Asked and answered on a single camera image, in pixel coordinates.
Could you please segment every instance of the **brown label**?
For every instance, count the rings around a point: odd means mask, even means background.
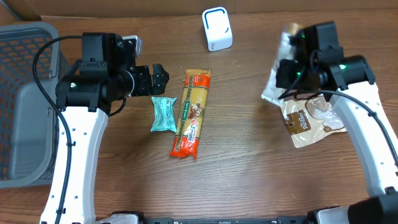
[[[310,122],[308,121],[304,110],[287,114],[286,125],[290,135],[311,130]]]

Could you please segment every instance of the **small teal bag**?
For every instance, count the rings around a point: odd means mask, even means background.
[[[150,129],[151,132],[166,130],[177,131],[173,113],[173,104],[176,99],[177,97],[152,97],[152,102],[155,106],[155,120]]]

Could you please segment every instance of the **white and brown package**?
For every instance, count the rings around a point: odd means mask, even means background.
[[[337,132],[347,131],[323,96],[310,100],[288,100],[281,106],[294,146],[313,144]]]

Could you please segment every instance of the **wooden tabletop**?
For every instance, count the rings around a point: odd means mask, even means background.
[[[398,131],[398,10],[235,14],[230,21],[233,46],[212,53],[201,16],[51,22],[60,35],[141,37],[144,53],[137,64],[161,63],[170,73],[164,96],[177,97],[176,118],[185,69],[210,69],[213,75],[197,160],[169,157],[174,133],[150,132],[150,97],[129,98],[109,119],[96,174],[97,218],[116,210],[139,210],[147,217],[270,218],[367,198],[347,133],[296,149],[279,109],[260,95],[284,24],[335,21],[345,54],[361,54],[370,63]],[[64,40],[61,48],[71,62],[81,57],[79,40]],[[0,190],[0,223],[38,223],[49,190]]]

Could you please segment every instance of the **blue packet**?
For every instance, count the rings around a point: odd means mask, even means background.
[[[151,132],[166,130],[177,131],[173,113],[173,104],[176,99],[177,97],[152,97],[152,102],[155,106],[155,120],[150,129]]]

